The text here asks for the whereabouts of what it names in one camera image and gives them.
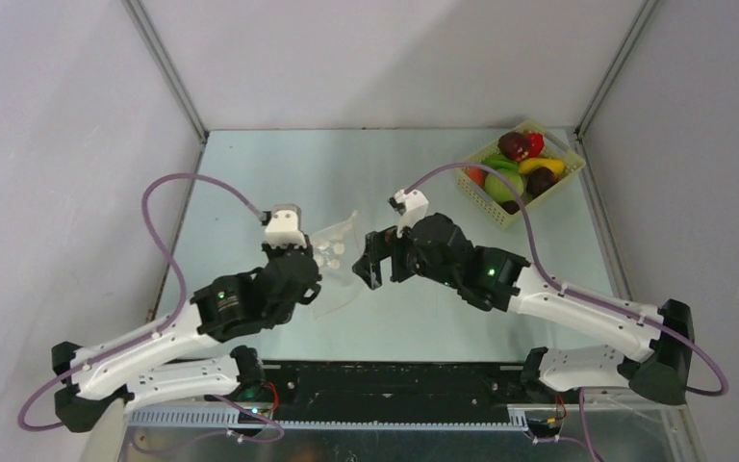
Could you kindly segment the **yellow toy banana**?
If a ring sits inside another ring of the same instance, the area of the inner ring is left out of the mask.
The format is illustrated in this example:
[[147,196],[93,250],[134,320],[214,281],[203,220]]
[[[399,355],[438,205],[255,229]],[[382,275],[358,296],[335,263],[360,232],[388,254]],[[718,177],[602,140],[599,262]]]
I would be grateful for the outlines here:
[[539,168],[546,168],[555,176],[559,177],[565,173],[566,164],[562,160],[554,158],[528,158],[519,163],[518,173],[521,175],[529,175]]

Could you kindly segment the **dark purple toy fruit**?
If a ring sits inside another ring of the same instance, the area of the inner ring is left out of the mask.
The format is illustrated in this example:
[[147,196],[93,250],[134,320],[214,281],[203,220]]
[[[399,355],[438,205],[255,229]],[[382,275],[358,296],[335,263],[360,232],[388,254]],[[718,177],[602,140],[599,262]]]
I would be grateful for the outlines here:
[[527,175],[525,190],[532,197],[536,198],[558,182],[558,177],[546,168],[539,168]]

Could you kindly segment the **green toy cabbage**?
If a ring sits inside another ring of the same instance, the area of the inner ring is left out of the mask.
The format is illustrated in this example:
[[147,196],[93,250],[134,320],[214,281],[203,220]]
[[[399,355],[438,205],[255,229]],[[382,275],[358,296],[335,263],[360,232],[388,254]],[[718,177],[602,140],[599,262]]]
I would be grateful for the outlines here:
[[489,173],[485,178],[483,187],[487,195],[497,203],[514,201],[516,197],[523,195],[524,181],[518,172],[506,168],[499,169],[497,172],[512,185],[513,190],[509,189],[498,176]]

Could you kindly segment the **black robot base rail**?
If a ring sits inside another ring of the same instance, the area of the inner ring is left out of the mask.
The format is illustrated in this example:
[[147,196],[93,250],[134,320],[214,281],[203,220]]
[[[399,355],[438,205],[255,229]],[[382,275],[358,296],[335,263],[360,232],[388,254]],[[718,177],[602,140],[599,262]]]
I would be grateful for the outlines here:
[[267,360],[263,372],[228,399],[302,424],[506,424],[510,406],[577,402],[522,380],[518,363]]

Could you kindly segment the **red toy pepper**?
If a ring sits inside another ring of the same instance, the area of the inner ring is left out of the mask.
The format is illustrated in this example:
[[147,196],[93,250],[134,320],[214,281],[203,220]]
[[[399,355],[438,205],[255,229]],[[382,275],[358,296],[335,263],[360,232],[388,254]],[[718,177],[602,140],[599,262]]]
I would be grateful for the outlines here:
[[541,133],[529,132],[526,137],[530,141],[530,149],[528,151],[529,158],[536,158],[542,154],[545,148],[545,138]]

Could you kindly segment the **orange red toy fruit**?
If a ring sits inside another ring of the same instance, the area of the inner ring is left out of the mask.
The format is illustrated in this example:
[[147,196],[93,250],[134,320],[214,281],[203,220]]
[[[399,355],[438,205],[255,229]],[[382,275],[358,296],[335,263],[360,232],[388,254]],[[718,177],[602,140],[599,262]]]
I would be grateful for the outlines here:
[[487,177],[487,172],[485,170],[477,167],[466,167],[465,173],[477,187],[483,188],[485,186]]

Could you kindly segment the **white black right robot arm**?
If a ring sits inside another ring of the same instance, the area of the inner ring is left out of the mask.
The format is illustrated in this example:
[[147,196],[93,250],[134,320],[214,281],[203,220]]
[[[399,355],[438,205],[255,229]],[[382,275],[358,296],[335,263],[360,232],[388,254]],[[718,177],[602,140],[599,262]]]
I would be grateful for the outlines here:
[[591,387],[628,388],[665,405],[686,401],[693,351],[679,338],[693,341],[695,334],[691,309],[683,302],[634,303],[558,283],[521,255],[473,244],[442,214],[403,231],[392,226],[368,233],[352,271],[375,290],[385,259],[395,283],[419,276],[449,287],[482,311],[552,321],[601,342],[571,350],[533,348],[521,377],[522,392],[532,401]]

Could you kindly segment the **small dark toy fruit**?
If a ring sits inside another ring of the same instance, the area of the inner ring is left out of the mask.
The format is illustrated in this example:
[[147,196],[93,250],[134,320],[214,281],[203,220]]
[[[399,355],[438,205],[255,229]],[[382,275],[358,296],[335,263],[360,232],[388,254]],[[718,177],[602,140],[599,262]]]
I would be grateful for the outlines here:
[[520,211],[519,204],[514,200],[504,201],[501,203],[503,210],[509,215],[515,215]]

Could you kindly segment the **green toy pepper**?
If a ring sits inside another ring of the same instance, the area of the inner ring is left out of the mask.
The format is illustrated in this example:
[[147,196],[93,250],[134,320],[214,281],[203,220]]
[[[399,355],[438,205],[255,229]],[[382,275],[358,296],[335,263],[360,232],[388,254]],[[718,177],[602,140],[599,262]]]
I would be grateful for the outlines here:
[[514,162],[508,158],[506,158],[502,154],[494,154],[491,155],[481,161],[481,164],[494,168],[494,169],[507,169],[510,171],[518,171],[519,170],[519,164],[517,162]]

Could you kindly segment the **dark red toy fruit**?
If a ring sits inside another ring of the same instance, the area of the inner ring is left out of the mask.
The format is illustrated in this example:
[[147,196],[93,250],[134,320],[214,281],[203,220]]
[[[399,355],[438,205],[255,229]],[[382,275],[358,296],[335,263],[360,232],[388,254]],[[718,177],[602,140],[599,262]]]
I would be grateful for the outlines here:
[[527,135],[512,131],[498,139],[497,148],[508,160],[519,163],[528,158],[531,141]]

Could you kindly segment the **clear zip top bag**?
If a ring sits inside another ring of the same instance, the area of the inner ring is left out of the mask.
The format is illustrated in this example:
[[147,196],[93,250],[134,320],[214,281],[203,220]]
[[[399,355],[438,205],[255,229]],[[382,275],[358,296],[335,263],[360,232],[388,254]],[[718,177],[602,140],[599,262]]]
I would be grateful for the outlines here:
[[322,277],[321,291],[311,305],[314,319],[325,317],[353,302],[365,288],[352,272],[363,250],[363,222],[357,210],[340,222],[311,236],[314,260]]

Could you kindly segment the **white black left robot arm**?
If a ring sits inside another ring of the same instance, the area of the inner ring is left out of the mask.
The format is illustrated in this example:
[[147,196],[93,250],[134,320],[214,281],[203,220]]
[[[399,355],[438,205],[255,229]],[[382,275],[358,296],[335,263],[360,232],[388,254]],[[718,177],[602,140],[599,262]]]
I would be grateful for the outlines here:
[[312,252],[271,251],[264,267],[218,277],[168,317],[97,346],[54,346],[53,370],[64,385],[54,395],[56,416],[84,433],[116,401],[130,413],[180,398],[260,397],[267,379],[255,348],[236,346],[211,359],[191,355],[289,322],[295,306],[319,295],[320,281]]

